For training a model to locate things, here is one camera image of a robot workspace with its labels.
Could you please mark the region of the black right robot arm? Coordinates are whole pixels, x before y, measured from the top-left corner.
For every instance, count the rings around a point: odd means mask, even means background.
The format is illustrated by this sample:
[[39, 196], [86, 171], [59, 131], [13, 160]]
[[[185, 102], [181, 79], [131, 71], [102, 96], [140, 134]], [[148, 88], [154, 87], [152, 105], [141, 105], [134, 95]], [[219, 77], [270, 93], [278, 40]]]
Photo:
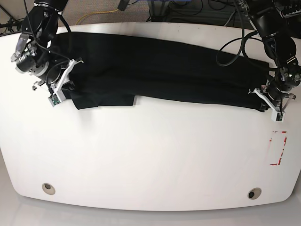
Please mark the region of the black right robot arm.
[[62, 21], [68, 35], [71, 30], [62, 13], [67, 5], [65, 0], [36, 0], [31, 11], [26, 11], [26, 18], [21, 25], [21, 35], [11, 61], [20, 73], [28, 73], [39, 78], [32, 89], [41, 89], [46, 85], [50, 93], [52, 106], [66, 100], [63, 87], [73, 89], [69, 74], [82, 58], [70, 59], [48, 46], [56, 36], [58, 21]]

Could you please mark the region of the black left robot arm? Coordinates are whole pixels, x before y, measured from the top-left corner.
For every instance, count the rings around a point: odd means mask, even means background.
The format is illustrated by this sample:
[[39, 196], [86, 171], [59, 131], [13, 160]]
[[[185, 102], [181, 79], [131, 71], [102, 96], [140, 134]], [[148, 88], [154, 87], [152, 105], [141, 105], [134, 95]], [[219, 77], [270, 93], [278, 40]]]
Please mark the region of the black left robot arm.
[[255, 88], [252, 92], [261, 98], [272, 110], [273, 121], [283, 121], [285, 109], [295, 95], [292, 88], [301, 83], [301, 67], [296, 57], [296, 44], [286, 30], [285, 19], [279, 14], [271, 0], [240, 0], [243, 9], [255, 31], [243, 37], [242, 44], [254, 35], [259, 35], [264, 44], [266, 55], [274, 60], [276, 68], [263, 68], [275, 75], [268, 78], [267, 84]]

